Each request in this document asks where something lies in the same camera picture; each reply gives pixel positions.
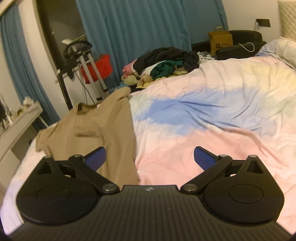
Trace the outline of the tan t-shirt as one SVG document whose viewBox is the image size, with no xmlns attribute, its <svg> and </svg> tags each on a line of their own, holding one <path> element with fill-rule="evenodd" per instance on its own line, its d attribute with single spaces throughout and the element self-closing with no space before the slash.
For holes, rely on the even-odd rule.
<svg viewBox="0 0 296 241">
<path fill-rule="evenodd" d="M 130 88 L 123 87 L 100 104 L 77 104 L 53 127 L 39 131 L 36 151 L 61 161 L 103 147 L 106 161 L 96 172 L 120 188 L 138 185 L 137 144 L 129 95 Z"/>
</svg>

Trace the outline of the pile of dark clothes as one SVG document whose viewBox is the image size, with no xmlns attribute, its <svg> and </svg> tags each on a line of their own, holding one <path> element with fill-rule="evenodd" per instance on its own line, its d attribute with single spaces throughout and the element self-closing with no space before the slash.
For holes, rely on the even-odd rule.
<svg viewBox="0 0 296 241">
<path fill-rule="evenodd" d="M 199 66 L 200 56 L 195 51 L 158 48 L 124 66 L 121 80 L 125 85 L 145 89 L 157 80 L 185 75 Z"/>
</svg>

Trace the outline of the white dresser desk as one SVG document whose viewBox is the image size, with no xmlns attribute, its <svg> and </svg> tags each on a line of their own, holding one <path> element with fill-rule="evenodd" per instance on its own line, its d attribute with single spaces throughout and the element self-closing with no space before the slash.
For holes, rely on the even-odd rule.
<svg viewBox="0 0 296 241">
<path fill-rule="evenodd" d="M 16 153 L 15 145 L 24 133 L 31 127 L 32 123 L 39 118 L 43 112 L 41 104 L 34 102 L 6 129 L 1 136 L 1 188 L 7 189 L 22 156 Z"/>
</svg>

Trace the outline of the red fabric basket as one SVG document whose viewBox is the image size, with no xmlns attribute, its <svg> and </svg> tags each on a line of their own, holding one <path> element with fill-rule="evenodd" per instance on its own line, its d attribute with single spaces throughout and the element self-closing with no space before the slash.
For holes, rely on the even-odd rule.
<svg viewBox="0 0 296 241">
<path fill-rule="evenodd" d="M 111 66 L 110 56 L 108 54 L 101 54 L 99 58 L 94 62 L 97 70 L 100 73 L 102 79 L 107 78 L 113 72 Z M 88 70 L 94 82 L 98 80 L 98 76 L 91 63 L 87 63 Z"/>
</svg>

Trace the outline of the garment steamer stand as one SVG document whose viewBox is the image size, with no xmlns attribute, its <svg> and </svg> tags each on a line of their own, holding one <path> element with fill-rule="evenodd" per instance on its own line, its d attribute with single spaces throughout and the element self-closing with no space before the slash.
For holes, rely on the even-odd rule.
<svg viewBox="0 0 296 241">
<path fill-rule="evenodd" d="M 87 102 L 87 96 L 92 97 L 89 93 L 89 90 L 86 88 L 86 84 L 90 84 L 95 95 L 96 100 L 104 100 L 106 99 L 110 93 L 109 90 L 100 76 L 99 71 L 95 66 L 95 61 L 91 54 L 92 44 L 87 42 L 86 40 L 70 40 L 65 39 L 62 41 L 66 48 L 64 50 L 64 57 L 66 59 L 64 68 L 61 71 L 64 71 L 64 74 L 67 74 L 70 79 L 78 78 L 80 81 L 84 100 Z M 93 81 L 91 74 L 88 70 L 87 63 L 91 63 L 97 76 L 98 80 L 96 82 Z"/>
</svg>

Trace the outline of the black bedside seat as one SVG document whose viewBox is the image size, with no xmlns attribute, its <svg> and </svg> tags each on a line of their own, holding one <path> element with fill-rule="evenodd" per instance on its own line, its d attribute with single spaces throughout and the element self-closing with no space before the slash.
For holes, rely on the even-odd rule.
<svg viewBox="0 0 296 241">
<path fill-rule="evenodd" d="M 192 50 L 210 54 L 217 60 L 244 59 L 254 57 L 260 48 L 266 44 L 262 34 L 251 30 L 230 30 L 233 37 L 233 46 L 225 47 L 216 51 L 216 55 L 211 55 L 210 42 L 204 41 L 192 45 Z"/>
</svg>

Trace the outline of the brown paper bag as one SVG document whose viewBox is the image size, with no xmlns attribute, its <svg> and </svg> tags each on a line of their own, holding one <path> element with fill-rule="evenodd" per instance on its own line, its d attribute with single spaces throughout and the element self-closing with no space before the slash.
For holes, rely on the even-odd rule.
<svg viewBox="0 0 296 241">
<path fill-rule="evenodd" d="M 217 50 L 233 46 L 232 34 L 221 26 L 215 27 L 213 32 L 208 32 L 208 38 L 213 56 L 216 55 Z"/>
</svg>

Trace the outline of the pastel pillow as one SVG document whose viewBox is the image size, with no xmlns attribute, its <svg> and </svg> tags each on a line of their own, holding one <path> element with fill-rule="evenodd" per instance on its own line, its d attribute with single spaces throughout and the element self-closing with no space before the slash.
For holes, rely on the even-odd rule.
<svg viewBox="0 0 296 241">
<path fill-rule="evenodd" d="M 263 45 L 255 56 L 274 57 L 295 70 L 296 42 L 290 38 L 280 37 Z"/>
</svg>

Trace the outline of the blue curtain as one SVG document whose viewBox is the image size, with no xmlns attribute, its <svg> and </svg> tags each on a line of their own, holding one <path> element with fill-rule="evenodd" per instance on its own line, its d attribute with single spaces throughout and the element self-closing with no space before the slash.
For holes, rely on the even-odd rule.
<svg viewBox="0 0 296 241">
<path fill-rule="evenodd" d="M 23 34 L 18 6 L 12 4 L 1 15 L 1 42 L 14 88 L 19 100 L 26 97 L 38 101 L 43 108 L 42 118 L 53 124 L 60 120 L 37 77 Z"/>
<path fill-rule="evenodd" d="M 108 54 L 109 89 L 120 84 L 125 65 L 161 47 L 190 51 L 215 27 L 228 28 L 222 1 L 76 1 L 94 54 Z"/>
</svg>

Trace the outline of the left blue curtain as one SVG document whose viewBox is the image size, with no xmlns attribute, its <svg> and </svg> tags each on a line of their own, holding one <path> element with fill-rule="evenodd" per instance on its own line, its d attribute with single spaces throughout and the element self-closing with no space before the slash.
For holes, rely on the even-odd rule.
<svg viewBox="0 0 296 241">
<path fill-rule="evenodd" d="M 23 34 L 18 6 L 12 4 L 1 15 L 1 42 L 14 88 L 19 100 L 26 97 L 38 101 L 43 108 L 42 118 L 53 124 L 60 120 L 37 77 Z"/>
</svg>

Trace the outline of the quilted beige headboard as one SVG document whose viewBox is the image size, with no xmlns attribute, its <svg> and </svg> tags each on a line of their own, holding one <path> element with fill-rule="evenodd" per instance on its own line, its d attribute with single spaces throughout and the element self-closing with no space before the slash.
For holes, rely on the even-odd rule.
<svg viewBox="0 0 296 241">
<path fill-rule="evenodd" d="M 295 1 L 277 1 L 280 13 L 282 36 L 295 40 Z"/>
</svg>

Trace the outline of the wall power socket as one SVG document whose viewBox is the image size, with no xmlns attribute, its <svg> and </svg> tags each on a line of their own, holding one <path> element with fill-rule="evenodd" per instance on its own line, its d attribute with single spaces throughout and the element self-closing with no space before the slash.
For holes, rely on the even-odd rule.
<svg viewBox="0 0 296 241">
<path fill-rule="evenodd" d="M 259 27 L 266 27 L 266 28 L 271 27 L 269 19 L 256 19 L 256 23 Z"/>
</svg>

